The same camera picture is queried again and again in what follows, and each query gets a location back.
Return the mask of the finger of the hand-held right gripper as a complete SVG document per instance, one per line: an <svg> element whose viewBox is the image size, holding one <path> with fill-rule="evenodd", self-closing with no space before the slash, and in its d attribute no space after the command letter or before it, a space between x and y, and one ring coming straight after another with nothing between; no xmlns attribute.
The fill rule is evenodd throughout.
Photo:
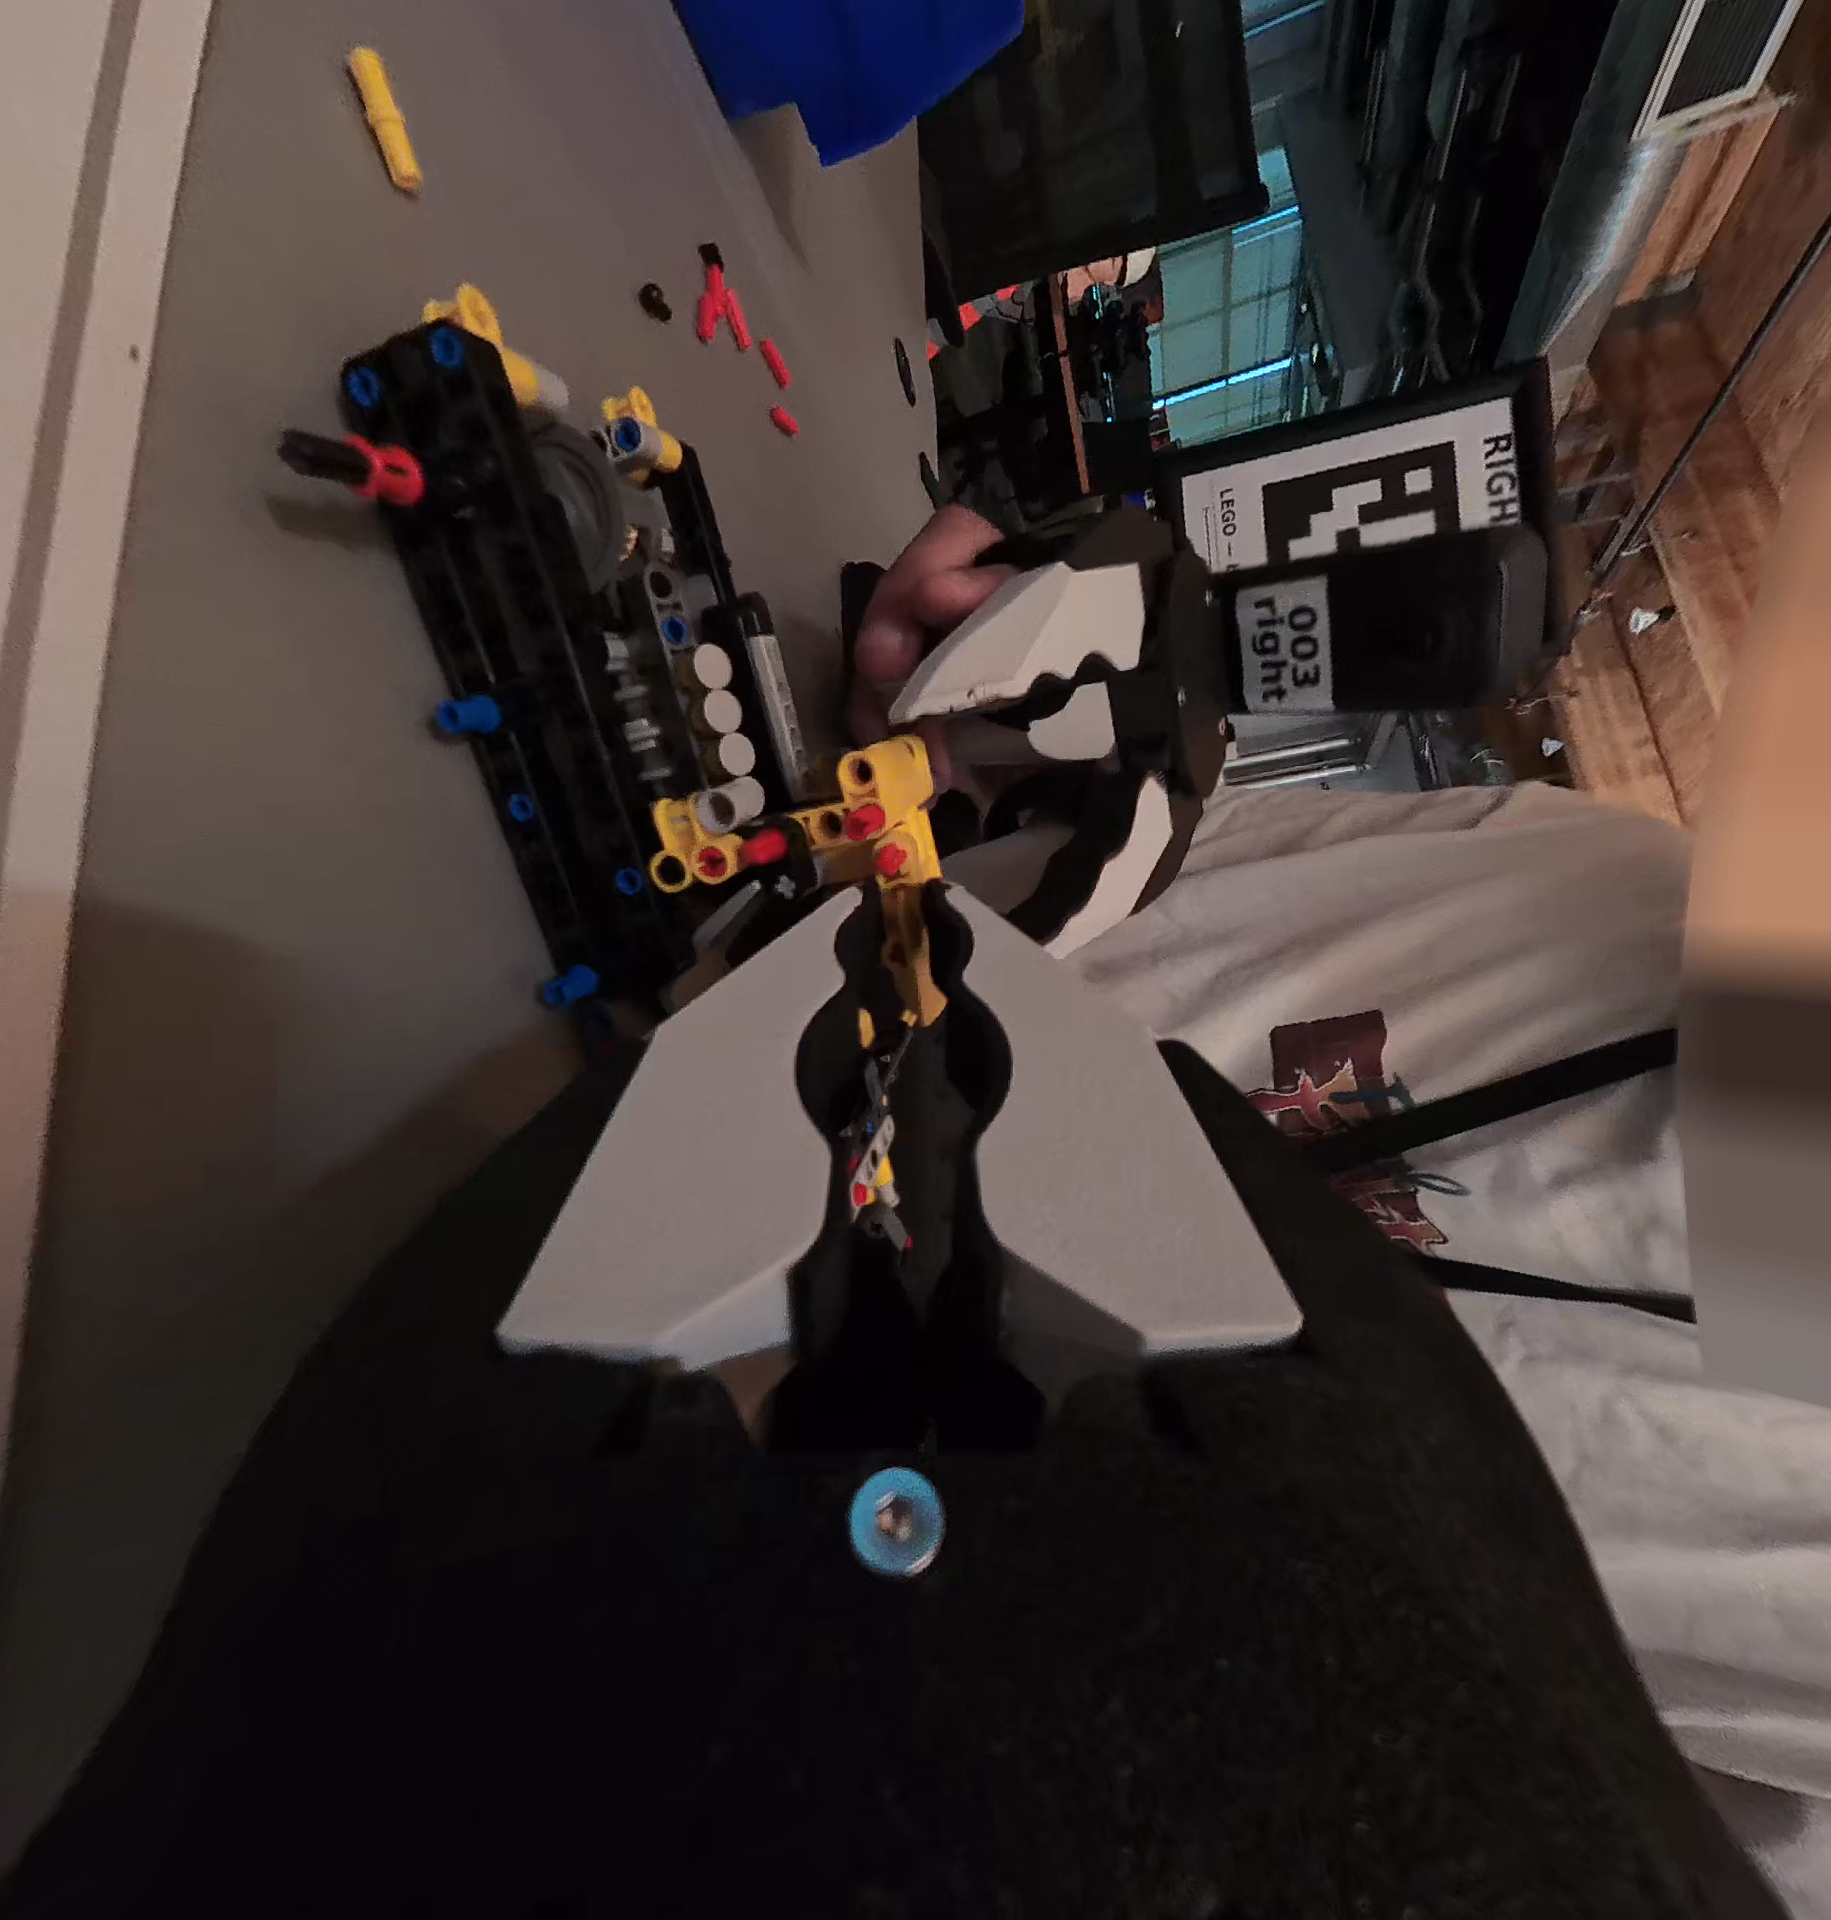
<svg viewBox="0 0 1831 1920"><path fill-rule="evenodd" d="M1044 684L1140 666L1144 569L1044 563L1001 585L907 678L895 724L1019 707Z"/></svg>
<svg viewBox="0 0 1831 1920"><path fill-rule="evenodd" d="M1166 682L1090 682L1028 724L1038 766L1001 798L1003 841L1065 829L1003 912L1040 948L1086 948L1133 917L1183 855L1183 697Z"/></svg>

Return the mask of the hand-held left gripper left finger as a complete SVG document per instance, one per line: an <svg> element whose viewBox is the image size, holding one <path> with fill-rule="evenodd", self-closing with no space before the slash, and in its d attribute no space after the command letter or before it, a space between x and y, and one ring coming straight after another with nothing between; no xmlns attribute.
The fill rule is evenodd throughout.
<svg viewBox="0 0 1831 1920"><path fill-rule="evenodd" d="M917 1401L917 1311L850 1217L878 898L843 889L666 1021L505 1311L507 1356L706 1373L788 1348L803 1401Z"/></svg>

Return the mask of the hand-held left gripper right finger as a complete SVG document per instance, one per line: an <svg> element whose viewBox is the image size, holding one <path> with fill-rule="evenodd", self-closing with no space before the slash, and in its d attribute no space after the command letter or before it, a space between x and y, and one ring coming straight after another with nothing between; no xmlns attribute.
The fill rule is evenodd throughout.
<svg viewBox="0 0 1831 1920"><path fill-rule="evenodd" d="M1304 1310L1153 1036L964 887L931 885L927 909L959 1109L937 1142L936 1356L1055 1400L1292 1347Z"/></svg>

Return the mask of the yellow black lego car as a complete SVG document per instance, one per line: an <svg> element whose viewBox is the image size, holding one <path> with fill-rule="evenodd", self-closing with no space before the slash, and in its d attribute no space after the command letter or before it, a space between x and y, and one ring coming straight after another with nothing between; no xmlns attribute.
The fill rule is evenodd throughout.
<svg viewBox="0 0 1831 1920"><path fill-rule="evenodd" d="M587 1043L645 1016L724 909L774 916L878 878L941 878L921 738L815 763L774 619L736 592L699 458L642 388L590 426L511 349L474 285L347 360L344 429L285 429L295 477L379 514L445 674L431 732L468 741ZM846 1133L856 1231L912 1247L890 1146L910 1037L868 991L865 1110Z"/></svg>

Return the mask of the scattered small lego pins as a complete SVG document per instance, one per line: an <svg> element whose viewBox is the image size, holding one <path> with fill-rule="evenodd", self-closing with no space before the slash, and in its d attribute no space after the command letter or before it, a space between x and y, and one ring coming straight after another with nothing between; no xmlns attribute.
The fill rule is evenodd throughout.
<svg viewBox="0 0 1831 1920"><path fill-rule="evenodd" d="M697 253L702 267L702 287L693 320L697 341L711 346L724 332L738 354L757 357L779 394L768 410L774 432L788 440L800 438L800 421L788 402L794 379L782 348L772 337L759 334L750 323L738 287L727 272L721 247L716 242L703 242Z"/></svg>

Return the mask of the small yellow lego pin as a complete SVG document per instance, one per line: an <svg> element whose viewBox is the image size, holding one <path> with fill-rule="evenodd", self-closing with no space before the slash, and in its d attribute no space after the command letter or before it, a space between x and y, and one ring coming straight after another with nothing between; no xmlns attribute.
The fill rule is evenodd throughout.
<svg viewBox="0 0 1831 1920"><path fill-rule="evenodd" d="M371 45L354 45L347 73L390 186L417 198L422 192L422 167L384 58Z"/></svg>

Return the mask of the person's right hand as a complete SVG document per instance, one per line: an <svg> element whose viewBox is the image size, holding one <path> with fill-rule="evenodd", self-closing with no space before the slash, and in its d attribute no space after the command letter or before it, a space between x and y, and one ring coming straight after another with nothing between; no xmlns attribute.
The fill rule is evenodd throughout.
<svg viewBox="0 0 1831 1920"><path fill-rule="evenodd" d="M871 592L850 646L850 741L892 733L890 707L905 682L1008 576L989 562L1005 531L964 507L936 511Z"/></svg>

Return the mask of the black office chair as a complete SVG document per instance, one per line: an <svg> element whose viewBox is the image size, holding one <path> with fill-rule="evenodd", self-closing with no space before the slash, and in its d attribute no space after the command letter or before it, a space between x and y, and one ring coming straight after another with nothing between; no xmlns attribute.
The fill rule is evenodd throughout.
<svg viewBox="0 0 1831 1920"><path fill-rule="evenodd" d="M968 301L1269 213L1238 3L1025 5L917 138L923 238Z"/></svg>

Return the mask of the blue storage bin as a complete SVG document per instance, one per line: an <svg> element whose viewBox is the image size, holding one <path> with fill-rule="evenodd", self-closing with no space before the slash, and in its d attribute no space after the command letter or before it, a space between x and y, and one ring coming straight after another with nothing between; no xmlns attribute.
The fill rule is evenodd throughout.
<svg viewBox="0 0 1831 1920"><path fill-rule="evenodd" d="M895 139L1023 35L1023 3L678 3L731 122L791 108L824 166Z"/></svg>

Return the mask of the white vent grille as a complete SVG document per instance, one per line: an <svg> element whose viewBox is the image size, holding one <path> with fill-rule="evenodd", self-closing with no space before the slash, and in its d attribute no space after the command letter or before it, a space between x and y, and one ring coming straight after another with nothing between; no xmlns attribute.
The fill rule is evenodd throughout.
<svg viewBox="0 0 1831 1920"><path fill-rule="evenodd" d="M1750 105L1800 13L1802 3L1683 3L1635 139L1694 136Z"/></svg>

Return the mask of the silver ventilation duct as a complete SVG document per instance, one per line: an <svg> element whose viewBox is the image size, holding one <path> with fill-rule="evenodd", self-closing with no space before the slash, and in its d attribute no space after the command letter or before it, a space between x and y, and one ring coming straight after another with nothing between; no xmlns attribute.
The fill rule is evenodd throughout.
<svg viewBox="0 0 1831 1920"><path fill-rule="evenodd" d="M1574 136L1504 329L1496 366L1545 360L1550 386L1572 393L1680 167L1680 147L1667 138L1639 138L1610 149Z"/></svg>

